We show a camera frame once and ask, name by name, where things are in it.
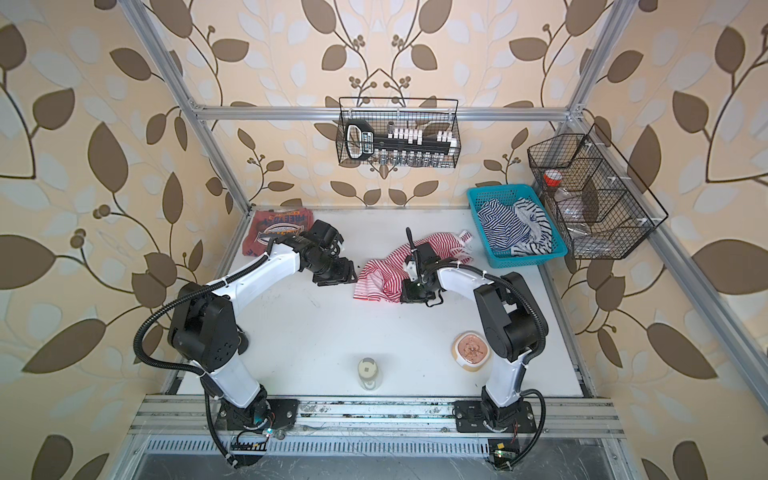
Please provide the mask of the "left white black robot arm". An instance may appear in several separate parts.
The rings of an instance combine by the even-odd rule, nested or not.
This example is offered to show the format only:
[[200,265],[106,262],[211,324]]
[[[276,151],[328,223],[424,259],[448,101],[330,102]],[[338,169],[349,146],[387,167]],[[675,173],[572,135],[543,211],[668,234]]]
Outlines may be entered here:
[[[134,337],[136,358],[154,368],[195,375],[204,393],[218,400],[227,417],[245,430],[275,427],[277,414],[269,406],[266,388],[242,360],[248,335],[237,317],[261,294],[298,272],[311,272],[318,286],[354,283],[354,263],[341,255],[342,247],[338,230],[320,220],[307,232],[274,237],[265,253],[241,269],[209,284],[190,283],[151,314]],[[168,342],[183,363],[153,358],[144,346],[149,330],[167,314],[172,316]]]

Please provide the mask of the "striped red white tank top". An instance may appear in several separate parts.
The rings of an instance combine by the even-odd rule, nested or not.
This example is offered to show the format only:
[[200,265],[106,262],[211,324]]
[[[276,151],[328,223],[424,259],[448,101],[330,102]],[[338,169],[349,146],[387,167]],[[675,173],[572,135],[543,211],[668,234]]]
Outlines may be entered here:
[[[438,232],[416,241],[420,246],[428,243],[440,259],[456,258],[464,263],[472,261],[470,242],[474,236],[467,230],[459,233]],[[353,298],[361,301],[399,303],[402,283],[409,276],[404,270],[410,247],[403,244],[383,259],[372,259],[363,267],[354,288]]]

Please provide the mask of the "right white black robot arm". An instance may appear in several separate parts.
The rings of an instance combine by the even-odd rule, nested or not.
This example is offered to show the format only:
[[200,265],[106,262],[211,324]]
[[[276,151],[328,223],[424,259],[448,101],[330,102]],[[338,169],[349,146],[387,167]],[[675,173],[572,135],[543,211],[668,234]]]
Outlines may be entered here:
[[490,462],[496,469],[512,470],[530,453],[546,422],[546,401],[535,388],[523,389],[530,361],[546,347],[549,327],[527,283],[517,273],[496,276],[455,258],[440,258],[432,246],[420,245],[406,230],[409,253],[403,266],[400,301],[435,307],[442,294],[457,293],[476,304],[483,335],[493,352],[490,377],[481,390],[480,411],[486,430],[504,433],[526,412],[527,397],[539,401],[539,417],[528,443],[517,452],[495,450]]

